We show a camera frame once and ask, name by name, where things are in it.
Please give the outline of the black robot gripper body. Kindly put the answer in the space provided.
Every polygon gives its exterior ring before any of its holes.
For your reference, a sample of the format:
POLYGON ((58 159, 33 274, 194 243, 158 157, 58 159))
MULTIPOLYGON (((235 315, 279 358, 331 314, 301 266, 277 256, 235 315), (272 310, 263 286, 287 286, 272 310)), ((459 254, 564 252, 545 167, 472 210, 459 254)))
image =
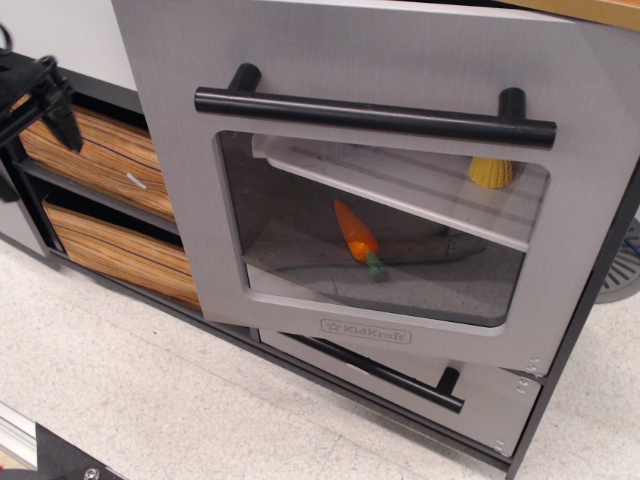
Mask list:
POLYGON ((72 105, 73 95, 72 85, 58 69, 53 56, 2 71, 1 147, 4 148, 17 139, 21 132, 42 120, 52 100, 64 97, 72 105))

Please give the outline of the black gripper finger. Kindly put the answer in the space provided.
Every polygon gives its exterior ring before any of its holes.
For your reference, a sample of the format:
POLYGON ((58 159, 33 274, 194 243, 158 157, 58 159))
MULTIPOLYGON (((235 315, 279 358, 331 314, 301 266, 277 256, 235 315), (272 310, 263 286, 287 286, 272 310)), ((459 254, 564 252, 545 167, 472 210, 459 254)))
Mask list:
POLYGON ((64 97, 52 100, 42 120, 54 137, 68 150, 80 152, 83 147, 79 127, 71 103, 64 97))

